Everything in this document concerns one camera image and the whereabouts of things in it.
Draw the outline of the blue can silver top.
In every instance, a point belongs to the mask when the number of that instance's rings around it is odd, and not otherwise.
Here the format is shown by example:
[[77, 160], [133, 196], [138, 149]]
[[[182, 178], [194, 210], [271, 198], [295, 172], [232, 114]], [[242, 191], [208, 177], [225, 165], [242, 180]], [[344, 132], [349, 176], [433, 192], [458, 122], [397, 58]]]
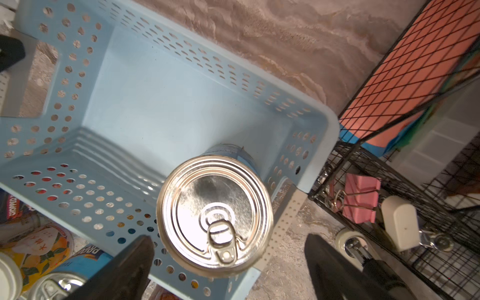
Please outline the blue can silver top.
[[210, 147], [177, 166], [162, 185], [156, 219], [173, 259], [207, 278], [230, 277], [255, 265], [274, 226], [256, 163], [234, 144]]

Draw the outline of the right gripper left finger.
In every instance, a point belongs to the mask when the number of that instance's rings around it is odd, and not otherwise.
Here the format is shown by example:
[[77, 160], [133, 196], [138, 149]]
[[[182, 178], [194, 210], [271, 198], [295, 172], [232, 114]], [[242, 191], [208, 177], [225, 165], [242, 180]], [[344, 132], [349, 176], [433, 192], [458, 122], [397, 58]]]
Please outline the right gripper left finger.
[[141, 235], [70, 294], [69, 300], [140, 300], [155, 256], [150, 236]]

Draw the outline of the light blue plastic basket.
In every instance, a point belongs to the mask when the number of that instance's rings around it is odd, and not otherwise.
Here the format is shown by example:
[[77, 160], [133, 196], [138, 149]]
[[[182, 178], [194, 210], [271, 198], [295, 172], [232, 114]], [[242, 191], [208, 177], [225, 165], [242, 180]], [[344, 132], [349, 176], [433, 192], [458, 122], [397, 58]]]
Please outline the light blue plastic basket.
[[285, 82], [134, 1], [21, 1], [13, 34], [59, 55], [42, 113], [1, 115], [1, 187], [116, 255], [139, 235], [150, 278], [185, 300], [243, 300], [266, 253], [228, 279], [179, 266], [156, 229], [155, 203], [176, 166], [211, 146], [246, 150], [268, 193], [296, 197], [295, 218], [332, 151], [334, 112]]

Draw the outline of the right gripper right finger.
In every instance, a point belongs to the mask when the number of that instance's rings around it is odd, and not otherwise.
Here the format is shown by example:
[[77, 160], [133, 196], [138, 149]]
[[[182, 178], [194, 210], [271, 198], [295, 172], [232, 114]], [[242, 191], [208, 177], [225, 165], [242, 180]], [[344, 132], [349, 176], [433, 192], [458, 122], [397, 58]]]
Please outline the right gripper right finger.
[[392, 300], [387, 291], [363, 275], [334, 247], [316, 234], [304, 245], [307, 268], [319, 300]]

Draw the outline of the blue Progresso soup can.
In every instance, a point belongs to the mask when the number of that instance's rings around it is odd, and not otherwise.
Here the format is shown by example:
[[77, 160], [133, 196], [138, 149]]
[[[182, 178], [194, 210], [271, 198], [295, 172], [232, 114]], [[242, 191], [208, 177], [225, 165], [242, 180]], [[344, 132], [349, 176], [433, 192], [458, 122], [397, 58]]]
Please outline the blue Progresso soup can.
[[63, 300], [105, 267], [113, 257], [88, 244], [49, 274], [42, 276], [29, 290], [29, 300]]

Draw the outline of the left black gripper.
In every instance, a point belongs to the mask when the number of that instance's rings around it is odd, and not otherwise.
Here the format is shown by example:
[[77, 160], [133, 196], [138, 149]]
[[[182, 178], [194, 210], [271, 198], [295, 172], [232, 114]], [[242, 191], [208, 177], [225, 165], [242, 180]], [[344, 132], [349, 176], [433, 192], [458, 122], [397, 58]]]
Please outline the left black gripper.
[[0, 72], [3, 72], [26, 57], [24, 44], [14, 37], [0, 36]]

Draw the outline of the dark blue gold-top can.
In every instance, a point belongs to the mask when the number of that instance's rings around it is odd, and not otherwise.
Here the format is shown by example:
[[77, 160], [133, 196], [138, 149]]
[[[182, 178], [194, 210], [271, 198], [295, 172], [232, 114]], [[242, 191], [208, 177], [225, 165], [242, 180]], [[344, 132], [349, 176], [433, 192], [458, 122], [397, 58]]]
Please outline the dark blue gold-top can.
[[30, 214], [30, 212], [35, 211], [34, 208], [25, 204], [17, 197], [14, 197], [10, 193], [1, 189], [1, 196], [0, 196], [0, 222], [4, 224], [8, 221], [15, 220], [22, 216], [26, 216]]

